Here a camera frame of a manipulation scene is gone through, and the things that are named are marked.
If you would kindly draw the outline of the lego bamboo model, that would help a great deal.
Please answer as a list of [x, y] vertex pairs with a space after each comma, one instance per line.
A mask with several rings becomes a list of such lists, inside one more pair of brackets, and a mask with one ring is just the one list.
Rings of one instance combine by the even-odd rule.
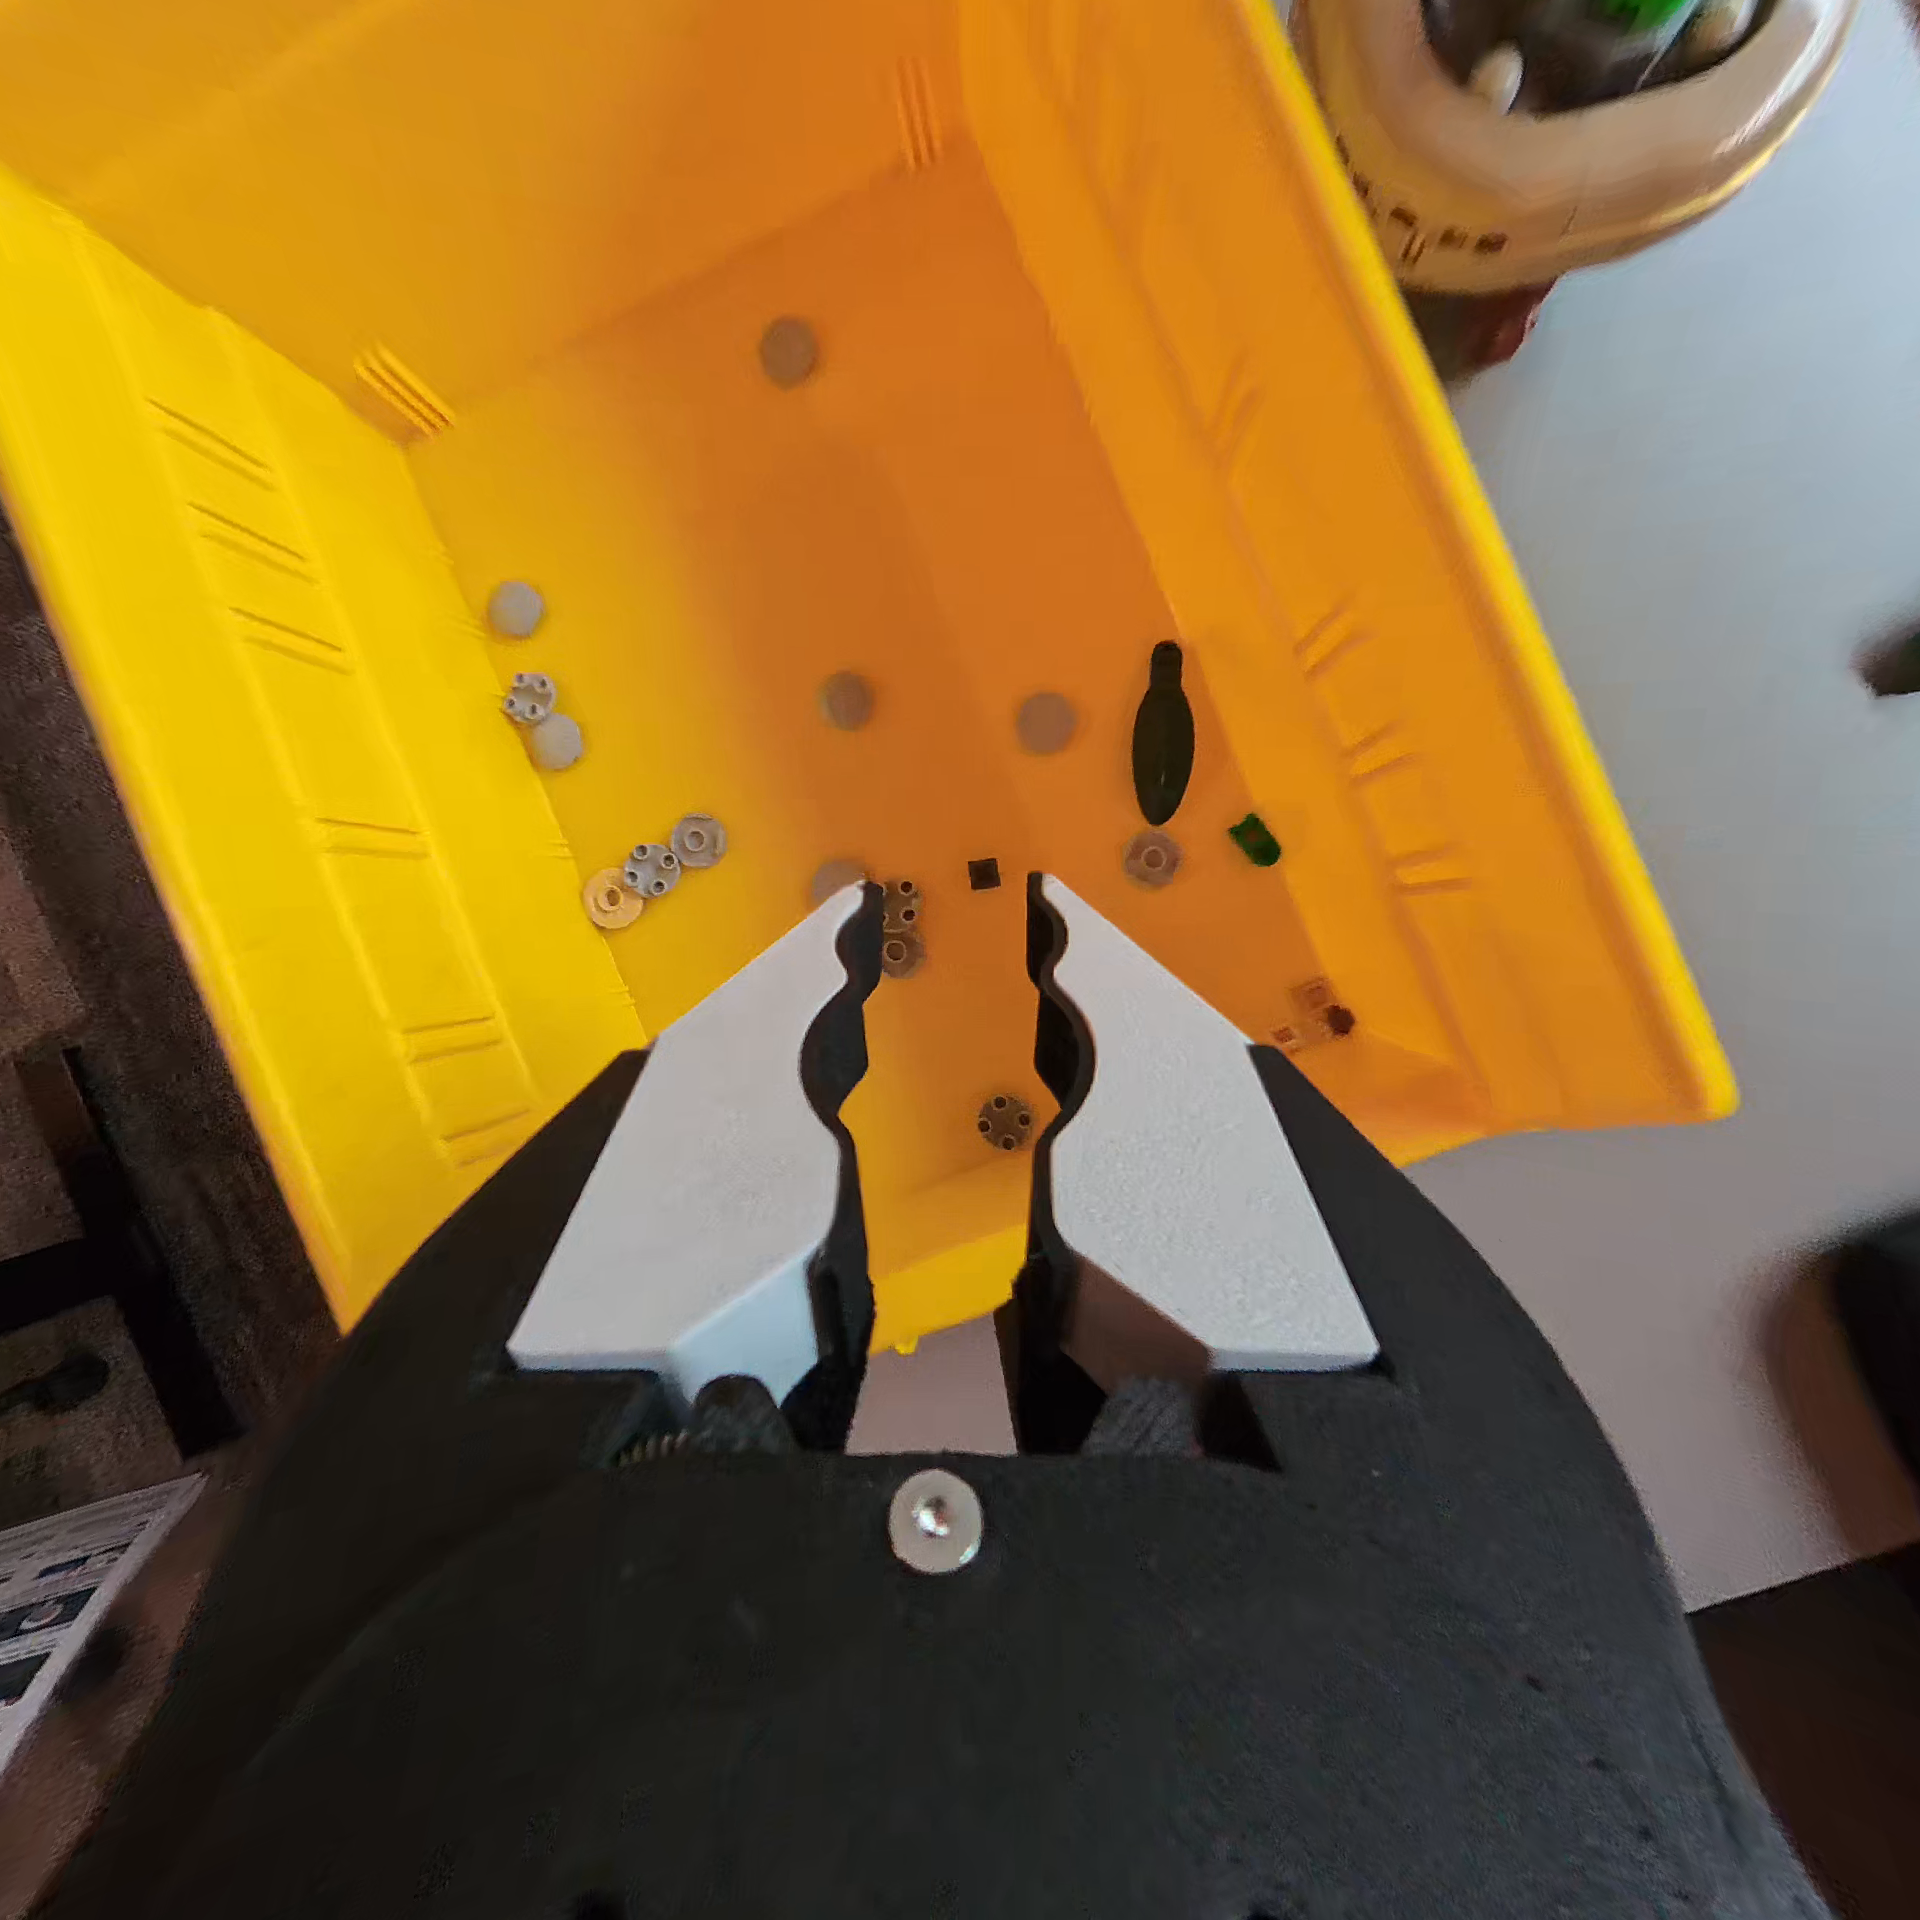
[[1779, 156], [1854, 2], [1300, 2], [1293, 52], [1458, 388], [1552, 289], [1677, 237]]

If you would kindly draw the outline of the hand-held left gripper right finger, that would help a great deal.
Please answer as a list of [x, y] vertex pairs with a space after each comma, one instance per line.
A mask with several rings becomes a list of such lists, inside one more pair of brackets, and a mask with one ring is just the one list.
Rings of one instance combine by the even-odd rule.
[[1379, 1334], [1277, 1112], [1268, 1053], [1060, 877], [1025, 885], [1032, 1147], [1006, 1305], [1021, 1454], [1076, 1454], [1106, 1414], [1198, 1450], [1234, 1379], [1344, 1377]]

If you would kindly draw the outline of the printed white paper sheet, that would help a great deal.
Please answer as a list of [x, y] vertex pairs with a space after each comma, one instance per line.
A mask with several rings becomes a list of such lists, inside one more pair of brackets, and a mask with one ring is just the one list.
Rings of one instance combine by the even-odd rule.
[[1, 1531], [5, 1772], [116, 1598], [202, 1489], [205, 1476], [179, 1476]]

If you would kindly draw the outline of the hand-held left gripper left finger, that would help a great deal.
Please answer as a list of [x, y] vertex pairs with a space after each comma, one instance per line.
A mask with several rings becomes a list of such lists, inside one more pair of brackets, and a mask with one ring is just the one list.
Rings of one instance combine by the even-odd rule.
[[751, 1379], [797, 1446], [846, 1446], [876, 1303], [843, 1105], [880, 944], [880, 888], [845, 885], [660, 1033], [508, 1336], [517, 1369], [647, 1374], [682, 1414]]

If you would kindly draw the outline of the dark green long lego leaf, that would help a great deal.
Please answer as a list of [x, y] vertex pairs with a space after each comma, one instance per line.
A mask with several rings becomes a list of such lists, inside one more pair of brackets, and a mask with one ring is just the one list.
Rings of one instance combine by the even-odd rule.
[[1193, 777], [1196, 724], [1184, 689], [1184, 653], [1157, 641], [1130, 734], [1130, 775], [1140, 817], [1166, 827], [1187, 799]]

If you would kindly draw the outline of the scattered grey round lego pieces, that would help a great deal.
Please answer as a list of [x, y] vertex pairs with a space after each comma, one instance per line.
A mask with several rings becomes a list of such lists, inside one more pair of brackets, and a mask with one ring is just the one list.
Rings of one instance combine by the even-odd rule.
[[[762, 336], [758, 357], [762, 368], [775, 386], [794, 388], [817, 368], [819, 341], [801, 319], [781, 316]], [[1182, 655], [1176, 641], [1157, 644], [1150, 657], [1148, 697], [1155, 699], [1162, 693], [1176, 696], [1179, 717], [1190, 715], [1182, 693]], [[829, 728], [858, 732], [874, 717], [876, 692], [870, 678], [837, 670], [821, 682], [819, 706]], [[525, 726], [527, 745], [560, 749], [563, 719], [550, 678], [515, 673], [503, 711], [508, 722]], [[666, 846], [644, 843], [619, 866], [593, 877], [584, 894], [587, 915], [597, 927], [630, 925], [645, 900], [666, 894], [672, 877], [680, 877], [686, 869], [708, 869], [721, 855], [723, 827], [708, 817], [689, 817], [674, 827]], [[922, 957], [917, 917], [919, 910], [910, 905], [891, 903], [885, 910], [880, 957], [883, 971], [891, 978], [905, 976], [906, 965]], [[992, 1097], [988, 1116], [980, 1118], [976, 1130], [992, 1151], [1015, 1151], [1030, 1138], [1030, 1116], [1018, 1099]]]

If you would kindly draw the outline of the yellow plastic bin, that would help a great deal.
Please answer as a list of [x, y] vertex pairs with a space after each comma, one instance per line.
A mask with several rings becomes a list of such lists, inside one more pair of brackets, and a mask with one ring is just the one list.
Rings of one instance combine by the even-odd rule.
[[1, 64], [8, 517], [343, 1329], [841, 865], [927, 905], [878, 1342], [1018, 1264], [1032, 870], [1398, 1165], [1737, 1111], [1266, 4], [47, 2]]

